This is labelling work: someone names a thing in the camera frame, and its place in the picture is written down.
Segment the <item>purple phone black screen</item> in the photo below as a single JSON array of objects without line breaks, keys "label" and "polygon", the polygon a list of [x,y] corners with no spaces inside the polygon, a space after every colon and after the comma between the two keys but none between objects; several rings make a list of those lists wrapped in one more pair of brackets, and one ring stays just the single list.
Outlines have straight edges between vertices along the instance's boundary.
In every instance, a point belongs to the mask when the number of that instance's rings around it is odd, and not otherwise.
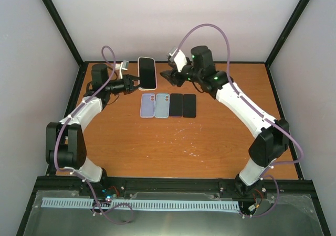
[{"label": "purple phone black screen", "polygon": [[170,94],[170,117],[182,117],[183,115],[183,95],[179,93]]}]

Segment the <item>lilac phone case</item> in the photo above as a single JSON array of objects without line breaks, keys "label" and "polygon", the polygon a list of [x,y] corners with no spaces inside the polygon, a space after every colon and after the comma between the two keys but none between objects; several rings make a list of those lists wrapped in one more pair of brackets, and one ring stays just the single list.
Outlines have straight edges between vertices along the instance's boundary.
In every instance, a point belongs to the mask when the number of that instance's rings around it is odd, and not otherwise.
[{"label": "lilac phone case", "polygon": [[144,93],[141,96],[140,117],[153,118],[155,109],[155,94]]}]

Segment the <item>light blue phone case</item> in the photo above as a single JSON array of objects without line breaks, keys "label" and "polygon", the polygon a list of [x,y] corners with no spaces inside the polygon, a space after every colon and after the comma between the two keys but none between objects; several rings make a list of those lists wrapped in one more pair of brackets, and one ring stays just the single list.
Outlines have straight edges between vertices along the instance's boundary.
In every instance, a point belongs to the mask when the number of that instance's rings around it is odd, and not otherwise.
[{"label": "light blue phone case", "polygon": [[165,119],[169,117],[170,95],[168,93],[158,93],[155,99],[154,117]]}]

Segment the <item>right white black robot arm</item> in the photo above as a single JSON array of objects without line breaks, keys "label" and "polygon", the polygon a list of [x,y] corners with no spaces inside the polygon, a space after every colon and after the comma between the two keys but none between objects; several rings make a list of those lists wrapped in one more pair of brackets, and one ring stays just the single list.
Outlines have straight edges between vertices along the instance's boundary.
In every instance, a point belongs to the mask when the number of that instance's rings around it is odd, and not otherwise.
[{"label": "right white black robot arm", "polygon": [[185,81],[198,83],[203,92],[229,108],[251,132],[255,140],[248,150],[249,160],[235,178],[235,190],[243,197],[288,149],[289,123],[263,111],[238,87],[228,72],[217,71],[207,46],[196,46],[191,54],[192,57],[188,58],[178,48],[172,48],[167,54],[172,69],[160,74],[177,87]]}]

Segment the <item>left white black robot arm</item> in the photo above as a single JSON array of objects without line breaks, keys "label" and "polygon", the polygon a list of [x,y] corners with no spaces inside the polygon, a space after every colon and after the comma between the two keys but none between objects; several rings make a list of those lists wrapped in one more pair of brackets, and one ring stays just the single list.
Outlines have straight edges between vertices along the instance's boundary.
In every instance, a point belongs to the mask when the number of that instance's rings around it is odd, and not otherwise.
[{"label": "left white black robot arm", "polygon": [[97,195],[108,192],[109,182],[103,178],[106,171],[87,156],[84,131],[96,115],[108,105],[110,96],[130,94],[140,87],[140,78],[118,72],[103,63],[92,66],[91,81],[75,109],[59,122],[46,127],[46,162],[56,170],[76,175],[82,181],[91,182],[91,190]]}]

